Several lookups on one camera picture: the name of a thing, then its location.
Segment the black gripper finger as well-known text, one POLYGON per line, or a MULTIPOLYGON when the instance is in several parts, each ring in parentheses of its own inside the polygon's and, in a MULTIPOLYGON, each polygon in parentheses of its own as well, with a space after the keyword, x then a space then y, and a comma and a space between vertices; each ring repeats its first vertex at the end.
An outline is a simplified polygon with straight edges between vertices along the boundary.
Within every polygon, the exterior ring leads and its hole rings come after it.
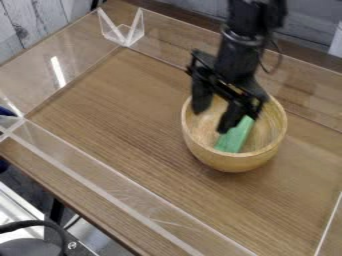
POLYGON ((204 112, 211 106, 212 102, 212 90, 207 80, 201 77, 192 77, 190 85, 190 96, 192 96, 192 111, 195 114, 204 112))
POLYGON ((236 102, 231 101, 228 103, 225 112, 221 114, 216 131, 219 134, 224 134, 228 132, 231 128, 236 126, 239 123, 241 117, 245 115, 245 109, 244 106, 236 102))

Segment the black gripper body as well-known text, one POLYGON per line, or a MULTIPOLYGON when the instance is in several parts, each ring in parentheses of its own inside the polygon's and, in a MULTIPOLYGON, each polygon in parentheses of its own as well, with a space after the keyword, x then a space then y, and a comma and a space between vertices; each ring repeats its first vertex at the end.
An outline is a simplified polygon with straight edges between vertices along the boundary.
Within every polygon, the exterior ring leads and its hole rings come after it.
POLYGON ((193 49, 186 66, 190 79, 197 76, 208 81, 212 99, 217 95, 227 103, 239 102, 245 109, 244 116, 252 119, 259 117, 269 99, 255 79, 264 43, 264 37, 240 37, 233 32, 223 31, 217 54, 193 49))

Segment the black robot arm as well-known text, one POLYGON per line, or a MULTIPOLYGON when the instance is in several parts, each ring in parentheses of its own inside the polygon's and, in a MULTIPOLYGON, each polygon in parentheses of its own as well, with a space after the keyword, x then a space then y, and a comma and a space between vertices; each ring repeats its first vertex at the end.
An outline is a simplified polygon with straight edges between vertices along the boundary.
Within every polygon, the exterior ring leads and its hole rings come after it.
POLYGON ((227 0, 227 21, 221 24, 217 53, 195 49, 186 74, 190 76, 192 111, 203 113, 212 98, 228 102, 216 131, 227 133, 244 117, 256 119, 269 96, 255 74, 272 42, 273 31, 287 16, 285 0, 227 0))

